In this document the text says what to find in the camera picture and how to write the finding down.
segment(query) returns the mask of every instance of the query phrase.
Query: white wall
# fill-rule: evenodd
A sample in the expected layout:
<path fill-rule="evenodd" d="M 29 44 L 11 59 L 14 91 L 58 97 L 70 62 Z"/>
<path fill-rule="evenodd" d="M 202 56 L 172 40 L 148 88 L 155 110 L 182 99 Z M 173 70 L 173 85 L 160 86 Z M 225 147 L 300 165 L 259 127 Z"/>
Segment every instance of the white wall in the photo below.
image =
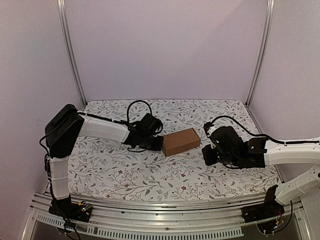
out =
<path fill-rule="evenodd" d="M 275 1 L 270 38 L 251 109 L 278 139 L 320 136 L 320 1 Z M 286 180 L 308 165 L 282 165 Z M 320 239 L 320 191 L 301 198 Z"/>
<path fill-rule="evenodd" d="M 44 189 L 38 140 L 67 103 L 80 107 L 56 0 L 0 2 L 0 239 L 18 239 Z"/>
<path fill-rule="evenodd" d="M 68 0 L 87 99 L 245 100 L 267 0 Z"/>

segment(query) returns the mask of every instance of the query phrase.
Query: floral pattern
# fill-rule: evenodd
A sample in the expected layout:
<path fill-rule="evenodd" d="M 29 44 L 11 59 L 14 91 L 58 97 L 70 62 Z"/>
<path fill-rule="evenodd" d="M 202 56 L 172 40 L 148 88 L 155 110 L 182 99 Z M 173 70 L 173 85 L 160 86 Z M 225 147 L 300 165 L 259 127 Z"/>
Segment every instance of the floral pattern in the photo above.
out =
<path fill-rule="evenodd" d="M 85 111 L 125 120 L 132 100 L 91 101 Z M 229 115 L 251 132 L 257 129 L 241 101 L 237 100 L 147 100 L 152 113 L 163 122 L 162 135 L 194 128 L 200 147 L 165 157 L 162 152 L 129 152 L 128 145 L 108 139 L 79 137 L 69 159 L 69 189 L 73 194 L 96 198 L 136 201 L 192 201 L 230 198 L 265 192 L 279 184 L 274 167 L 227 169 L 222 164 L 206 166 L 201 149 L 209 144 L 203 125 Z M 143 103 L 130 111 L 130 121 L 148 112 Z M 243 140 L 249 136 L 229 119 L 217 125 L 233 126 Z"/>

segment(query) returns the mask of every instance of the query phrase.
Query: cardboard box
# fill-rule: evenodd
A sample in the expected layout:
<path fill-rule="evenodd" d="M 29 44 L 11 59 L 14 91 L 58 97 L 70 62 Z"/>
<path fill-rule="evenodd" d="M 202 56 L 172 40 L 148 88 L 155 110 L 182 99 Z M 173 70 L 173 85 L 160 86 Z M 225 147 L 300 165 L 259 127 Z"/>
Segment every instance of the cardboard box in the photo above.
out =
<path fill-rule="evenodd" d="M 200 138 L 193 128 L 163 136 L 162 151 L 166 157 L 200 146 Z"/>

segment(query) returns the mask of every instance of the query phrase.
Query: brown box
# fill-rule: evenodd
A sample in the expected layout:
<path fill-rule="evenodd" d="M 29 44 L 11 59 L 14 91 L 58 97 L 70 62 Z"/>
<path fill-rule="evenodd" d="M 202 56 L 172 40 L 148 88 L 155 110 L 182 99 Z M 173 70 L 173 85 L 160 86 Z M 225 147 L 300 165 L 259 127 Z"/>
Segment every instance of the brown box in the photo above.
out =
<path fill-rule="evenodd" d="M 200 146 L 200 138 L 193 128 L 163 136 L 162 151 L 166 157 Z"/>

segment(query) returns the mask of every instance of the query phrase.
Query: floral patterned surface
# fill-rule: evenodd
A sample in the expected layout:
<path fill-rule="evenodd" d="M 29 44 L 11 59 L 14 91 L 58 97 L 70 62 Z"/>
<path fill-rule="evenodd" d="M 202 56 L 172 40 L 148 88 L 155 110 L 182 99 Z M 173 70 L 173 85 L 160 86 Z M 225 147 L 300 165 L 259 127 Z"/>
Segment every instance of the floral patterned surface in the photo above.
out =
<path fill-rule="evenodd" d="M 125 120 L 131 102 L 92 101 L 85 111 Z M 220 163 L 205 165 L 201 149 L 210 141 L 204 133 L 204 123 L 229 115 L 257 133 L 241 101 L 148 100 L 148 103 L 153 115 L 164 124 L 161 135 L 194 128 L 201 138 L 200 147 L 165 157 L 162 152 L 129 152 L 128 145 L 112 140 L 79 137 L 68 166 L 71 193 L 138 201 L 192 201 L 262 193 L 280 183 L 273 167 L 232 170 Z M 130 121 L 141 119 L 147 112 L 146 105 L 136 103 L 131 108 Z M 243 140 L 249 138 L 228 119 L 219 119 L 218 124 L 232 125 Z"/>

